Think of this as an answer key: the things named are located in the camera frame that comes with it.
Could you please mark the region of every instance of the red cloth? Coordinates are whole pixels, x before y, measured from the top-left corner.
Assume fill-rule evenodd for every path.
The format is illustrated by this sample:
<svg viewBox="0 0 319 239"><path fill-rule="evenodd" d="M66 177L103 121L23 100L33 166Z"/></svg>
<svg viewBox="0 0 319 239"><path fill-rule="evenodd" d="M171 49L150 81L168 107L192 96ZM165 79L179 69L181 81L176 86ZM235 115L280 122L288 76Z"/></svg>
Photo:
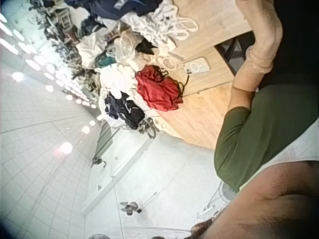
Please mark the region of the red cloth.
<svg viewBox="0 0 319 239"><path fill-rule="evenodd" d="M160 111L174 111L183 103L178 82L171 77L164 77L159 67L149 65L139 71L137 91L150 108Z"/></svg>

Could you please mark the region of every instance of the wooden table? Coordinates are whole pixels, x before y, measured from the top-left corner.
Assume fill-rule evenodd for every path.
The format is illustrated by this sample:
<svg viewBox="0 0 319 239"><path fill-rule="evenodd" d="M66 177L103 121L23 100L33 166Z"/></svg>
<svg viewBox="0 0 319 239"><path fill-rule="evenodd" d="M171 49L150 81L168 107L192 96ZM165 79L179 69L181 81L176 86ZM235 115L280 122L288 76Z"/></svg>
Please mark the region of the wooden table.
<svg viewBox="0 0 319 239"><path fill-rule="evenodd" d="M167 127L186 142L212 148L216 146L230 99L234 76L215 45L251 30L235 0L175 0L179 16L194 19L198 32L178 42L173 52L185 62L204 57L210 71L192 75L184 92L180 109L160 112ZM185 82L187 75L179 66L170 76Z"/></svg>

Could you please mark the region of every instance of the ceiling light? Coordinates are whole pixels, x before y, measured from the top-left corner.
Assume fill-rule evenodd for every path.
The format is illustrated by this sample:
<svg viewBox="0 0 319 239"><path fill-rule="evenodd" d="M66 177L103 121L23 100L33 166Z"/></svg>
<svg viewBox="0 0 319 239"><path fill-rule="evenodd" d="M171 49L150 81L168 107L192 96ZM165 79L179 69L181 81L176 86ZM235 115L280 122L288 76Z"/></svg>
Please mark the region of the ceiling light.
<svg viewBox="0 0 319 239"><path fill-rule="evenodd" d="M40 66L38 64L36 64L34 61L26 59L25 62L32 67L34 70L39 71L41 70Z"/></svg>
<svg viewBox="0 0 319 239"><path fill-rule="evenodd" d="M44 75L49 78L50 80L54 80L54 76L52 76L51 74L44 72Z"/></svg>
<svg viewBox="0 0 319 239"><path fill-rule="evenodd" d="M17 55L19 53L18 50L14 46L12 46L10 43L8 43L6 40L4 40L2 38L0 38L0 44L15 55Z"/></svg>
<svg viewBox="0 0 319 239"><path fill-rule="evenodd" d="M61 87L64 86L64 83L62 81L56 80L55 83Z"/></svg>
<svg viewBox="0 0 319 239"><path fill-rule="evenodd" d="M67 99L68 101L71 101L71 100L73 99L73 97L72 97L71 95L67 95L67 96L66 96L66 99Z"/></svg>
<svg viewBox="0 0 319 239"><path fill-rule="evenodd" d="M85 134L88 134L90 132L90 128L88 126L84 126L82 128L82 132L85 133Z"/></svg>
<svg viewBox="0 0 319 239"><path fill-rule="evenodd" d="M13 33L19 38L20 41L24 41L24 36L21 35L16 29L13 30Z"/></svg>
<svg viewBox="0 0 319 239"><path fill-rule="evenodd" d="M70 152L72 152L72 148L72 144L70 144L69 142L65 142L60 146L60 150L64 154L69 154Z"/></svg>
<svg viewBox="0 0 319 239"><path fill-rule="evenodd" d="M6 18L0 13L0 20L3 22L8 22Z"/></svg>
<svg viewBox="0 0 319 239"><path fill-rule="evenodd" d="M19 47L20 47L24 52L26 52L26 53L28 53L28 54L31 53L31 51L30 51L30 49L28 48L28 46L25 45L24 43L19 42L18 45L19 45Z"/></svg>
<svg viewBox="0 0 319 239"><path fill-rule="evenodd" d="M7 28L2 22L0 22L0 28L4 31L7 35L13 36L12 32Z"/></svg>
<svg viewBox="0 0 319 239"><path fill-rule="evenodd" d="M48 92L52 93L54 88L53 88L52 85L47 85L47 86L45 86L45 89L46 89Z"/></svg>
<svg viewBox="0 0 319 239"><path fill-rule="evenodd" d="M52 64L47 64L46 65L46 70L50 73L50 74L54 74L55 73L55 68Z"/></svg>
<svg viewBox="0 0 319 239"><path fill-rule="evenodd" d="M33 53L33 54L36 54L36 49L34 48L34 46L32 46L32 45L28 45L28 48L29 48L29 50Z"/></svg>
<svg viewBox="0 0 319 239"><path fill-rule="evenodd" d="M96 119L97 119L98 121L102 120L102 119L103 119L103 115L97 116Z"/></svg>
<svg viewBox="0 0 319 239"><path fill-rule="evenodd" d="M45 66L47 60L44 56L35 55L34 60L41 66Z"/></svg>
<svg viewBox="0 0 319 239"><path fill-rule="evenodd" d="M20 82L20 81L23 80L23 73L21 73L21 72L14 72L14 73L12 74L12 78L13 78L15 81L17 81L17 82Z"/></svg>

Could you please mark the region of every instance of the teal garment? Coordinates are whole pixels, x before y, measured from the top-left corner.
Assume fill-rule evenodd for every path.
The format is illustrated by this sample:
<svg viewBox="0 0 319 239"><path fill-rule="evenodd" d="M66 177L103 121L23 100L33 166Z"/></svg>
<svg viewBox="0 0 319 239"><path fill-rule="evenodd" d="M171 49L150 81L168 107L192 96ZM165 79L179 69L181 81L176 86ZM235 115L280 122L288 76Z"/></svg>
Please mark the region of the teal garment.
<svg viewBox="0 0 319 239"><path fill-rule="evenodd" d="M111 56L107 56L105 53L102 53L101 55L97 56L95 59L96 68L104 68L114 63L116 63L115 58Z"/></svg>

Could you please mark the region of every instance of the olive green top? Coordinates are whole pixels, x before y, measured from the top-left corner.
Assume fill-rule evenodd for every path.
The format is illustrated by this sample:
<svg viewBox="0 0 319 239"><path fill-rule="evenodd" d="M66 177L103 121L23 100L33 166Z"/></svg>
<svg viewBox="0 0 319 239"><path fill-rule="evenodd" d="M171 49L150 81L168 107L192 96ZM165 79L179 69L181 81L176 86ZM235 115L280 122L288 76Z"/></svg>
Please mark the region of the olive green top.
<svg viewBox="0 0 319 239"><path fill-rule="evenodd" d="M251 110L230 110L218 137L217 175L234 191L318 118L314 85L270 85L258 92Z"/></svg>

